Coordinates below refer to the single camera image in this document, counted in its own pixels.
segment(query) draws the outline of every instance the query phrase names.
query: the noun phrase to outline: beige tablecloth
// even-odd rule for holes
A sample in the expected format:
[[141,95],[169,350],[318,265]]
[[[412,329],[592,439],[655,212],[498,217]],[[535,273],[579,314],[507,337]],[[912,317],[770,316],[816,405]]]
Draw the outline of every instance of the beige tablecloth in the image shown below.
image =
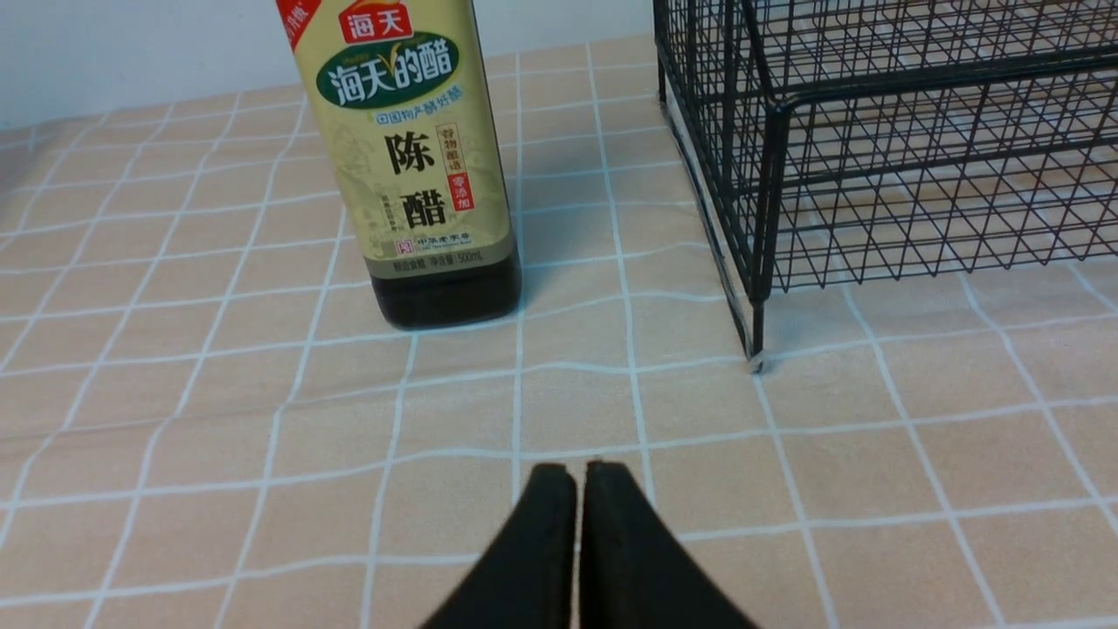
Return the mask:
[[418,335],[300,86],[0,131],[0,627],[411,627],[598,457],[768,628],[1118,625],[1118,266],[778,296],[754,379],[653,58],[490,60],[527,304]]

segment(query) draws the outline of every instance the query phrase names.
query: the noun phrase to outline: green oval logo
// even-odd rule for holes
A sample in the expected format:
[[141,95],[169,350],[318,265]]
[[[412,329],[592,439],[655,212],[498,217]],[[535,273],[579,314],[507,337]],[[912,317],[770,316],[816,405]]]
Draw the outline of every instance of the green oval logo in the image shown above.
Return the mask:
[[394,107],[424,96],[458,69],[458,47],[446,37],[416,32],[402,41],[352,46],[319,70],[322,96],[349,109]]

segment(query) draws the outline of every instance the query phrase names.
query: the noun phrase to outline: haitian logo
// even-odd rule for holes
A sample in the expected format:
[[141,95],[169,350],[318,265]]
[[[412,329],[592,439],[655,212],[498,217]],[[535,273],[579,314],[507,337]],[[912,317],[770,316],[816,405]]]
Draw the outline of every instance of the haitian logo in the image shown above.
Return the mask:
[[395,41],[415,35],[408,8],[398,0],[358,0],[338,20],[347,44]]
[[392,107],[443,86],[459,59],[454,41],[420,31],[405,40],[347,48],[319,70],[316,83],[319,93],[340,107]]

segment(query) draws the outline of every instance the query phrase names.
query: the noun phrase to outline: bottle label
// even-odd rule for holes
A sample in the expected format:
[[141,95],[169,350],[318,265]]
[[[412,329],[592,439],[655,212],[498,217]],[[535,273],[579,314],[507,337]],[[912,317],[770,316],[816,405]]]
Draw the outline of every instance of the bottle label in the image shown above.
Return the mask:
[[512,252],[471,0],[277,0],[369,273]]

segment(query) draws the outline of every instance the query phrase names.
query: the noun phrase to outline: metal wire rack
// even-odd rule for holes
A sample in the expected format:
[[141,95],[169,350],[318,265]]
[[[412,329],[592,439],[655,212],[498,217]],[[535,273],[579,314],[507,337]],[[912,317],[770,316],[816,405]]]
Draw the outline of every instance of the metal wire rack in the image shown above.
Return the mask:
[[774,287],[1118,252],[1118,2],[653,8],[661,102],[756,370]]

